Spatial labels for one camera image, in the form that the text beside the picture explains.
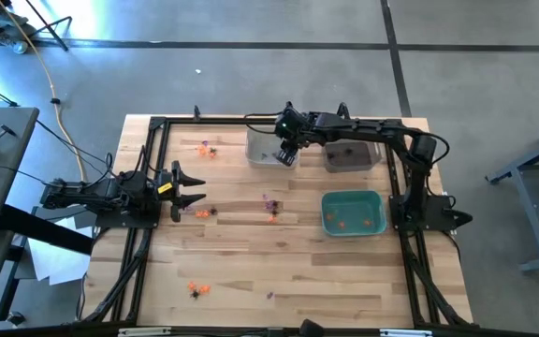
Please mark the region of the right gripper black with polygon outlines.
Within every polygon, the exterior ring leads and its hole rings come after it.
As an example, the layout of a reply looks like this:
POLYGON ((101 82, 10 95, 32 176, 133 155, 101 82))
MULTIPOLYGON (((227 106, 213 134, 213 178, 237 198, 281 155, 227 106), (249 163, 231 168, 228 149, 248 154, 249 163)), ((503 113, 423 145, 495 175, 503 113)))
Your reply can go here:
POLYGON ((296 152, 313 144, 313 120, 314 116, 310 111, 299 112, 291 103, 286 104, 278 114, 274 128, 275 135, 282 141, 281 150, 276 154, 278 161, 291 167, 297 155, 288 152, 296 152))

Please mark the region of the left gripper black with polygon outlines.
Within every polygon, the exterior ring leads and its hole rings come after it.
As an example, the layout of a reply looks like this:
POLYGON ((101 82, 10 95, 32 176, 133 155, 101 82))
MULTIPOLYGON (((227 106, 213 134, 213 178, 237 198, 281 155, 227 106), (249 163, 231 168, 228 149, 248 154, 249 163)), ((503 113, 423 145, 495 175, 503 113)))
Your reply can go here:
POLYGON ((180 195, 180 185, 185 187, 205 184, 204 180, 188 176, 180 167, 178 161, 173 161, 170 170, 163 168, 155 180, 157 199, 161 202, 168 201, 170 206, 170 218, 173 222, 181 221, 180 209, 185 209, 191 204, 205 198, 206 194, 180 195))

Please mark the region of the white plastic bin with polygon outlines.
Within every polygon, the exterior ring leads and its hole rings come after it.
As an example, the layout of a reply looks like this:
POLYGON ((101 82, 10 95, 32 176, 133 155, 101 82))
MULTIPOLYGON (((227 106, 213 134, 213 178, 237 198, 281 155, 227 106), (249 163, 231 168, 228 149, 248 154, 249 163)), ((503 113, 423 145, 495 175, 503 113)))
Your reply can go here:
POLYGON ((247 129, 245 156, 249 165, 257 169, 294 169, 299 164, 300 156, 291 167, 287 167, 276 159, 276 154, 281 150, 281 140, 273 134, 272 125, 255 125, 255 130, 247 129), (267 159, 262 160, 261 154, 266 154, 267 159))

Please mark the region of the grey translucent plastic bin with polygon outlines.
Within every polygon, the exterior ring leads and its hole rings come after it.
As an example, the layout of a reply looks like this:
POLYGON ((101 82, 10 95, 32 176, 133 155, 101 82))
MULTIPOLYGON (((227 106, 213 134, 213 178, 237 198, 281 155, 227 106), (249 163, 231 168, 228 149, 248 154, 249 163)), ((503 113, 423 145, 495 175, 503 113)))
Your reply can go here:
POLYGON ((330 173, 371 170, 383 157, 378 143, 344 139, 327 143, 322 155, 324 167, 330 173), (344 147, 352 150, 350 155, 341 155, 344 147))

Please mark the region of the teal plastic bin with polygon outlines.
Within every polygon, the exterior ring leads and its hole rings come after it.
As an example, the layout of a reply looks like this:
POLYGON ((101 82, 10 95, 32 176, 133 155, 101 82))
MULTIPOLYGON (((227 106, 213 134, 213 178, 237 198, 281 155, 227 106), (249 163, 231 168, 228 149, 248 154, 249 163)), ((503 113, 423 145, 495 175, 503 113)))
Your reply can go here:
POLYGON ((385 207, 381 196, 373 190, 332 191, 321 199, 322 228, 332 237, 362 237, 382 234, 387 227, 385 207), (327 221, 326 214, 334 219, 327 221), (370 227, 364 220, 372 221, 370 227), (338 223, 344 221, 346 228, 338 223))

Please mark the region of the white paper sheets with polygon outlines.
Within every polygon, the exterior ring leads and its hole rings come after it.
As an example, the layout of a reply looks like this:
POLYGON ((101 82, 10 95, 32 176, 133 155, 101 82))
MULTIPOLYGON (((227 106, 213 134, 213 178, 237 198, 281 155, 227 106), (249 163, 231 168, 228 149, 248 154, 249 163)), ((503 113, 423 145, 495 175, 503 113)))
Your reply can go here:
MULTIPOLYGON (((92 212, 74 211, 69 215, 48 217, 48 220, 90 239, 95 236, 93 229, 95 215, 92 212)), ((48 279, 49 285, 54 286, 79 280, 88 271, 91 261, 89 254, 85 255, 35 239, 29 239, 28 245, 38 281, 48 279)))

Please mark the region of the black diagonal beam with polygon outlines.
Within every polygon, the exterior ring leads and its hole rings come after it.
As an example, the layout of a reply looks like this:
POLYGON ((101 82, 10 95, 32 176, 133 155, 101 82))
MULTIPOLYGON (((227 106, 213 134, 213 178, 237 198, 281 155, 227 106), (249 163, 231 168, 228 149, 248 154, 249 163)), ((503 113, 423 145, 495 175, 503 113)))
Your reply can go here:
POLYGON ((0 230, 11 231, 87 256, 93 251, 92 238, 9 205, 4 205, 1 209, 0 230))

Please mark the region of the black metal stand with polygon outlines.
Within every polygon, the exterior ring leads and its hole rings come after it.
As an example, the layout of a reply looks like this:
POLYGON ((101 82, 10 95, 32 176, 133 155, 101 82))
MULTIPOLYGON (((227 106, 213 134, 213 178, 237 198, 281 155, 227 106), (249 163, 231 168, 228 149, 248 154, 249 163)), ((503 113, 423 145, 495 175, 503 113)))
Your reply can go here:
POLYGON ((48 22, 43 15, 38 11, 38 9, 35 7, 35 5, 32 3, 31 0, 24 0, 29 8, 35 13, 35 15, 38 17, 40 22, 42 23, 42 27, 39 29, 36 29, 34 33, 30 35, 30 37, 36 36, 40 33, 49 33, 55 43, 60 46, 60 48, 63 51, 69 51, 68 46, 66 45, 65 41, 61 38, 61 36, 56 32, 56 28, 59 24, 65 23, 66 26, 69 26, 73 18, 71 16, 65 16, 61 19, 58 19, 56 21, 48 22))

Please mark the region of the black aluminium frame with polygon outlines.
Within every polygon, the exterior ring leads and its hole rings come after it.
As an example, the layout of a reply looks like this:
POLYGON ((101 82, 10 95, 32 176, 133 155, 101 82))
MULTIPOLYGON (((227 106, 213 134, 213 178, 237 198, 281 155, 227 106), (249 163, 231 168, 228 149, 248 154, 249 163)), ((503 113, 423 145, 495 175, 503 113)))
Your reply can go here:
POLYGON ((380 329, 473 325, 458 253, 445 235, 414 236, 411 246, 457 314, 453 322, 404 268, 401 236, 393 227, 348 238, 329 236, 322 228, 322 196, 369 189, 387 200, 394 187, 404 185, 400 163, 330 174, 313 146, 294 169, 252 168, 245 158, 248 128, 234 116, 200 121, 171 116, 168 128, 155 132, 153 157, 179 161, 188 175, 206 182, 194 192, 207 196, 179 223, 162 212, 145 271, 129 281, 120 318, 76 325, 73 335, 117 337, 119 329, 133 327, 171 328, 172 337, 295 334, 304 319, 326 333, 370 335, 380 329), (200 156, 203 140, 208 154, 200 156), (263 194, 280 203, 275 224, 268 222, 272 214, 263 194), (196 211, 210 208, 217 215, 196 217, 196 211), (195 300, 189 283, 198 292, 202 286, 211 290, 195 300), (268 300, 269 292, 274 296, 268 300), (134 296, 139 304, 130 300, 134 296))

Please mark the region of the silver metal bracket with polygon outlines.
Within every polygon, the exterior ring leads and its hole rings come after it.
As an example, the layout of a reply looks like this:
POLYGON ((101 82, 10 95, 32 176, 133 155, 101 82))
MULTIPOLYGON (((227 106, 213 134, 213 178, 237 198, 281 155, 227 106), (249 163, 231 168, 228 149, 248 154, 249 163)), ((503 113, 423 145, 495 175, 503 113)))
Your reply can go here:
POLYGON ((164 337, 172 334, 171 328, 133 327, 119 329, 117 337, 164 337))
POLYGON ((430 330, 380 329, 380 337, 433 337, 430 330))

